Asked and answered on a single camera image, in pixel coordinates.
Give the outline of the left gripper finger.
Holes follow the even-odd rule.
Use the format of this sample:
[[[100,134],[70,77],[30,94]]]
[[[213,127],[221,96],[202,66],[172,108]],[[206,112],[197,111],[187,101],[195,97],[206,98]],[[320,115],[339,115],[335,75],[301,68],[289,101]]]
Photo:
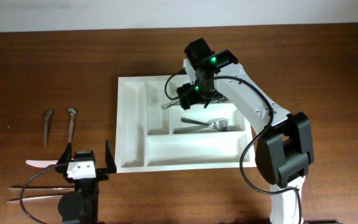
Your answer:
[[[114,158],[112,156],[111,150],[109,148],[108,140],[106,140],[106,142],[105,142],[105,163],[107,165],[107,171],[109,173],[116,173],[117,172],[116,163],[115,163],[115,160],[114,160]]]
[[[57,164],[64,164],[71,161],[71,143],[69,142],[65,148],[65,151],[59,158]]]

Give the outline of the steel spoon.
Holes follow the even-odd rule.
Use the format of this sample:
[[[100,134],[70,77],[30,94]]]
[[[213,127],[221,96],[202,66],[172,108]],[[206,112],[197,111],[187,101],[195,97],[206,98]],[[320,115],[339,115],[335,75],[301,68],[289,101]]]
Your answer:
[[[217,97],[213,100],[213,103],[230,103],[229,99],[225,96]]]
[[[160,107],[161,107],[161,109],[166,110],[169,107],[178,104],[179,102],[180,102],[180,100],[172,100],[171,102],[162,104]]]

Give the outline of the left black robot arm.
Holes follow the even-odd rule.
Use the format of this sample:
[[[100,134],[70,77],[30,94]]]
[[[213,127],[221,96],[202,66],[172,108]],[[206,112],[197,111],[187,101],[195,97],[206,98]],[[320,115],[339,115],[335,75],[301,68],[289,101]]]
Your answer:
[[[71,154],[71,143],[57,161],[55,171],[74,185],[74,190],[63,194],[58,203],[58,212],[63,223],[97,223],[99,182],[109,180],[117,172],[109,143],[105,143],[106,167],[96,168],[93,151],[77,151]]]

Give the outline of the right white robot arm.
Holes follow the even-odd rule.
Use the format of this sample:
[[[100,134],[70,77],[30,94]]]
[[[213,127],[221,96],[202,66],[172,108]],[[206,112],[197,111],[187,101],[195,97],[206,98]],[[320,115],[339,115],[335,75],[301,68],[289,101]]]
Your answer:
[[[255,191],[272,198],[271,223],[303,223],[301,189],[314,162],[311,123],[302,112],[291,114],[269,98],[246,74],[229,50],[213,52],[203,38],[184,49],[187,84],[177,88],[184,110],[225,96],[241,112],[256,136],[240,156],[241,176]],[[243,169],[244,158],[256,146],[255,163],[270,190],[256,187]]]

